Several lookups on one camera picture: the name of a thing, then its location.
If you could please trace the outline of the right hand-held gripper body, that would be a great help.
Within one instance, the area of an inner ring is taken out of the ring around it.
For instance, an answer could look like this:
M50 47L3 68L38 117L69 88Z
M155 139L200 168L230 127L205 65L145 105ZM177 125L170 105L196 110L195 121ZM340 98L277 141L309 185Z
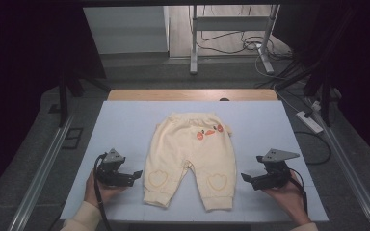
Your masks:
M258 176L257 183L262 183L264 189L281 188L291 177L286 160L298 158L299 154L271 148L264 156L257 156L256 160L265 166L267 173Z

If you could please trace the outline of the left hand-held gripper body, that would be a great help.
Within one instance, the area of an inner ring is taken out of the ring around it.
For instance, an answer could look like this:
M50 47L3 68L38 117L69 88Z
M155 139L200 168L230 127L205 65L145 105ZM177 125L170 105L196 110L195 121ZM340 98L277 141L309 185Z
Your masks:
M116 149L106 152L95 173L97 180L108 187L123 187L126 180L131 180L129 174L119 173L119 167L125 162Z

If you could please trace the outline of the cream baby pants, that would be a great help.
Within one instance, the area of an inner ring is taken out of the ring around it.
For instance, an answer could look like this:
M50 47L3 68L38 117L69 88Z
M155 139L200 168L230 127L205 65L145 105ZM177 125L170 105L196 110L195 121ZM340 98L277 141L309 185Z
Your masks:
M214 113L173 113L157 125L145 160L144 202L167 208L189 170L205 210L233 207L235 154L229 129Z

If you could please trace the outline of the person's left hand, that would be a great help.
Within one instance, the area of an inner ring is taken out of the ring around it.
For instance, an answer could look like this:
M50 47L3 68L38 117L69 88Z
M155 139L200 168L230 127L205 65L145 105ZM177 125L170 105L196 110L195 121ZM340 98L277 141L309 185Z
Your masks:
M109 188L98 184L99 192L101 195L101 201L107 203L113 196L117 195L118 193L122 193L126 190L126 187L116 187L116 188ZM86 189L84 200L96 208L99 207L98 202L99 199L96 197L95 188L94 188L94 175L93 171L91 171L87 181L86 181Z

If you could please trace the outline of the person's right hand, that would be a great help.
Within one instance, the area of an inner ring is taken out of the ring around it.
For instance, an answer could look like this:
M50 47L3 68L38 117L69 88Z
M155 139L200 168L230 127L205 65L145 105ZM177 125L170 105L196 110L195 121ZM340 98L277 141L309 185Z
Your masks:
M277 205L298 226L311 223L311 220L304 209L303 195L294 183L288 182L282 188L266 189L264 190L264 193L274 199Z

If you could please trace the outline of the black floor plate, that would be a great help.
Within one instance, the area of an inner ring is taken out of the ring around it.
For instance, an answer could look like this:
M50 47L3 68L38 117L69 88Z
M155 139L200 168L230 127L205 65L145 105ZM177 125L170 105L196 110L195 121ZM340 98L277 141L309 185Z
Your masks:
M66 133L62 149L76 149L82 138L83 131L83 128L70 128Z

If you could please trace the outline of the white power strip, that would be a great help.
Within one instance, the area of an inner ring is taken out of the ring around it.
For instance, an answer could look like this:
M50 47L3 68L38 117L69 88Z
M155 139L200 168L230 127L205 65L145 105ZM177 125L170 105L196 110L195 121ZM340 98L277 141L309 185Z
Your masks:
M296 113L296 117L314 134L319 134L324 131L324 129L310 117L310 113L304 111Z

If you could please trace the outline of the black stand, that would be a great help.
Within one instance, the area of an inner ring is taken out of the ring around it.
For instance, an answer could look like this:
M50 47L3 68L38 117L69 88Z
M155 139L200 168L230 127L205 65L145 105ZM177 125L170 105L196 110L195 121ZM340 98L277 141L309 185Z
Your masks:
M304 72L299 73L296 76L293 76L292 78L287 79L278 85L275 85L275 91L284 90L285 88L302 80L304 77L310 76L310 79L304 87L304 95L314 96L318 89L322 89L321 118L328 127L330 127L330 87L333 68L333 53L345 30L348 28L348 25L353 19L355 13L356 10L352 7L349 7L342 14L341 18L336 23L336 27L333 30L332 35L330 36L326 48L315 64L313 64Z
M112 90L109 86L82 70L71 69L62 72L59 76L60 127L63 127L68 119L67 92L70 91L74 97L81 97L84 93L83 86L80 83L81 79L88 81L107 93Z

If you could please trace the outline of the white panel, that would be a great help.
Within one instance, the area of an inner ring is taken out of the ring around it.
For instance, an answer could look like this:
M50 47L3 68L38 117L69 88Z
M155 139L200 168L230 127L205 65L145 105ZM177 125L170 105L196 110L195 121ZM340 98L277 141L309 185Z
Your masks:
M167 7L84 8L100 54L168 52Z

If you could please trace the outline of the white metal stand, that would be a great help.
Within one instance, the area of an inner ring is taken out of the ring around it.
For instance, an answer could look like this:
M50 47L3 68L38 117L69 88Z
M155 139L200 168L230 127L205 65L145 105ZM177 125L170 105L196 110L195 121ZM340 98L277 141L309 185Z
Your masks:
M190 53L190 73L198 73L197 33L202 31L261 31L263 40L256 44L259 58L263 63L266 73L275 73L267 51L267 44L277 18L279 5L273 5L268 16L197 16L197 6L193 6L191 19L192 48Z

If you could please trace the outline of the aluminium rail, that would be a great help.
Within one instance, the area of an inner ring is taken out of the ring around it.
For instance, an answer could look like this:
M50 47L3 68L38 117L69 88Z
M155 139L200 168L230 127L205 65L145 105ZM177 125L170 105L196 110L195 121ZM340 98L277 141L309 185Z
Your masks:
M74 116L69 115L63 125L56 130L54 139L43 155L34 178L24 194L7 231L24 231L73 119Z
M321 118L318 103L314 105L309 98L305 102L313 109L312 117L323 127L333 157L370 223L370 147L335 107L332 107L333 123L328 126Z

